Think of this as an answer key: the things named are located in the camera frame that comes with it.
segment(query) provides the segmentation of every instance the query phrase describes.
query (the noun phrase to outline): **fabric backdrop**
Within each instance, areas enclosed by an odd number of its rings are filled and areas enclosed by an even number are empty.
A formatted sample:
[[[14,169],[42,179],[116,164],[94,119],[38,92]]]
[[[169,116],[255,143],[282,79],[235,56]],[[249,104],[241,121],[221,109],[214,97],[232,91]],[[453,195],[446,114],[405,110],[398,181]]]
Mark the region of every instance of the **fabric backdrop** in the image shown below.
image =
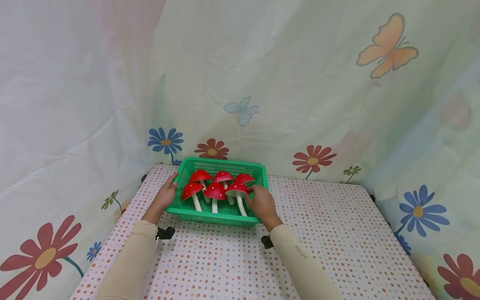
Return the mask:
[[[152,164],[188,156],[362,183],[437,295],[480,297],[478,0],[0,11],[0,300],[69,296]]]

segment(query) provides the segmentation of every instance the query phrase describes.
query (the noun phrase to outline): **person's left hand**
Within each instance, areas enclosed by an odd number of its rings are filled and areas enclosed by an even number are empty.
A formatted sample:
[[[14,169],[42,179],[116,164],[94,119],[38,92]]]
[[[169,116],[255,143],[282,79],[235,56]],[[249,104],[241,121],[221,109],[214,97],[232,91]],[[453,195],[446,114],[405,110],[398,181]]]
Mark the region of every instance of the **person's left hand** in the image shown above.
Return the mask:
[[[165,210],[170,204],[172,204],[173,198],[175,197],[175,191],[177,190],[177,183],[172,182],[178,174],[178,172],[173,173],[173,175],[165,181],[160,190],[158,190],[158,193],[156,193],[152,206],[155,206],[160,210]]]

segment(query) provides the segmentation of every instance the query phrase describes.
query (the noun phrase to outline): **red mushroom cap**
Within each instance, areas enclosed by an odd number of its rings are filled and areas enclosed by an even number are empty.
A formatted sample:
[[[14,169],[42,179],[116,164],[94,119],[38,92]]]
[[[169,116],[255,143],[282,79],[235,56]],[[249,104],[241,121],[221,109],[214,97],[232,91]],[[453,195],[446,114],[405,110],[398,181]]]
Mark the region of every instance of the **red mushroom cap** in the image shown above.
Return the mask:
[[[250,176],[248,174],[239,174],[235,178],[235,182],[240,182],[240,183],[243,183],[243,184],[247,185],[247,184],[255,182],[255,178],[253,178],[252,176]]]
[[[204,196],[217,200],[225,200],[227,198],[227,195],[225,195],[225,190],[223,189],[223,185],[219,182],[215,182],[207,186],[204,191]]]
[[[233,176],[230,175],[230,173],[220,171],[215,175],[215,177],[213,177],[212,183],[227,181],[227,180],[234,180],[234,178],[233,178]]]
[[[234,182],[227,187],[225,194],[230,197],[236,197],[237,192],[243,193],[242,197],[245,197],[249,193],[245,184],[240,182]]]
[[[203,185],[197,182],[189,182],[185,185],[185,187],[183,188],[183,191],[181,192],[181,200],[185,201],[203,189],[204,189]]]
[[[189,182],[197,182],[200,180],[210,180],[212,176],[204,170],[196,170],[191,176]]]

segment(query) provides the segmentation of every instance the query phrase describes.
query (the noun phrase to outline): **sleeve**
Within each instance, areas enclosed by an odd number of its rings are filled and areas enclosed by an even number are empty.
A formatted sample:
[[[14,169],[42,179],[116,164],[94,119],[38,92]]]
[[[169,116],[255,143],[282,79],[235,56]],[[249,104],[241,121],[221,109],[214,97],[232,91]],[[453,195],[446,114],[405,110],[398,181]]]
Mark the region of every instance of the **sleeve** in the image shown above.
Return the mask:
[[[285,225],[275,227],[270,239],[302,300],[341,300],[330,277]]]
[[[100,285],[97,300],[137,300],[155,254],[157,226],[141,220],[133,225],[121,252]]]

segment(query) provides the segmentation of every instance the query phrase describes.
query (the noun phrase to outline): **tablecloth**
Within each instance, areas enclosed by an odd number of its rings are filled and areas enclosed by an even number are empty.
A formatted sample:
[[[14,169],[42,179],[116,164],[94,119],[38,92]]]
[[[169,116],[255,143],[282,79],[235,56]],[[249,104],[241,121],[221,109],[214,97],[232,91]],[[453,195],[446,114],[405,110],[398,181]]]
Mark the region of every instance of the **tablecloth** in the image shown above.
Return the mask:
[[[175,166],[155,165],[73,292],[95,299],[135,221]],[[345,299],[434,299],[367,191],[358,185],[269,176],[277,210]],[[173,226],[145,274],[143,299],[300,299],[275,253],[264,249],[262,225],[233,228],[186,222]]]

